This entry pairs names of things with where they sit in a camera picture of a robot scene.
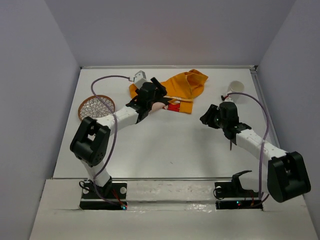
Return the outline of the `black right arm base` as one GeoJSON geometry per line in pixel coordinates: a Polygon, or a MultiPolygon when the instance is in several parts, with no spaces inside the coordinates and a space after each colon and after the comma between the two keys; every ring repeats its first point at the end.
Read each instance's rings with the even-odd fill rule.
{"type": "Polygon", "coordinates": [[[240,176],[250,172],[252,171],[240,171],[235,173],[229,181],[214,183],[212,193],[216,199],[215,206],[217,210],[263,210],[263,203],[259,199],[258,192],[252,189],[244,189],[241,185],[240,176]]]}

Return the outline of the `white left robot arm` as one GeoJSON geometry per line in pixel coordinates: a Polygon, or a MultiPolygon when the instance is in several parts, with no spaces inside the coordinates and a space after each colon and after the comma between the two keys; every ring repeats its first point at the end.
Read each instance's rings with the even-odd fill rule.
{"type": "Polygon", "coordinates": [[[166,88],[154,77],[150,81],[136,77],[133,82],[136,96],[129,103],[105,117],[85,117],[70,144],[70,151],[87,170],[94,193],[101,198],[108,196],[112,188],[104,160],[110,136],[116,140],[118,131],[141,122],[152,106],[167,95],[166,88]]]}

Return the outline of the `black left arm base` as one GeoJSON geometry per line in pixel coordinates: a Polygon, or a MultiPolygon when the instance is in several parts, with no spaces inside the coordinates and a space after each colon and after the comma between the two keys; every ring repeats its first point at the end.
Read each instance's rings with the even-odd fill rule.
{"type": "Polygon", "coordinates": [[[79,208],[81,210],[97,211],[125,211],[128,208],[127,188],[125,181],[115,181],[109,191],[103,193],[97,186],[98,193],[90,180],[81,180],[78,183],[81,188],[79,208]]]}

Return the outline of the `white ceramic mug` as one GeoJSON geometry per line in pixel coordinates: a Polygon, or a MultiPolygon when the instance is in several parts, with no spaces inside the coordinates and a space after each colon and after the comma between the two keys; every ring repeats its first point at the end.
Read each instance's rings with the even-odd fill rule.
{"type": "Polygon", "coordinates": [[[234,103],[237,103],[241,96],[239,93],[243,93],[244,89],[244,84],[241,81],[235,80],[229,83],[226,95],[230,96],[234,103]]]}

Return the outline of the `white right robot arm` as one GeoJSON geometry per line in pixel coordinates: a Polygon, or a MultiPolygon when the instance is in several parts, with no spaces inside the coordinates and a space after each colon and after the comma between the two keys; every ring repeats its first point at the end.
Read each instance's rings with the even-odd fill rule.
{"type": "Polygon", "coordinates": [[[303,156],[263,140],[249,125],[240,122],[235,103],[225,101],[220,105],[210,105],[200,121],[210,128],[221,129],[232,144],[252,154],[266,167],[266,180],[259,178],[257,183],[250,178],[241,178],[248,173],[247,170],[235,173],[230,183],[230,190],[235,196],[242,196],[248,190],[260,191],[282,203],[311,191],[303,156]]]}

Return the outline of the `patterned ceramic plate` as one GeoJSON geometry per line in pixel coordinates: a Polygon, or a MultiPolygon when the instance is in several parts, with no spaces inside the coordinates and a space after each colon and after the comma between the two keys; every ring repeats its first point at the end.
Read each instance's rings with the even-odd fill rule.
{"type": "Polygon", "coordinates": [[[106,95],[98,95],[110,108],[110,110],[94,95],[86,98],[78,107],[77,115],[80,121],[86,117],[92,119],[102,118],[116,110],[114,101],[106,95]]]}

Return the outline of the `orange cartoon cloth placemat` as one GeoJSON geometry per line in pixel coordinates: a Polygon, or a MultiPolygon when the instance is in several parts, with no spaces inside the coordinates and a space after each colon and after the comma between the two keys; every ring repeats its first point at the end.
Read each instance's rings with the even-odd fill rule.
{"type": "Polygon", "coordinates": [[[152,105],[151,111],[164,109],[191,114],[194,100],[203,93],[208,78],[200,71],[192,69],[161,82],[160,84],[165,87],[167,94],[152,105]]]}

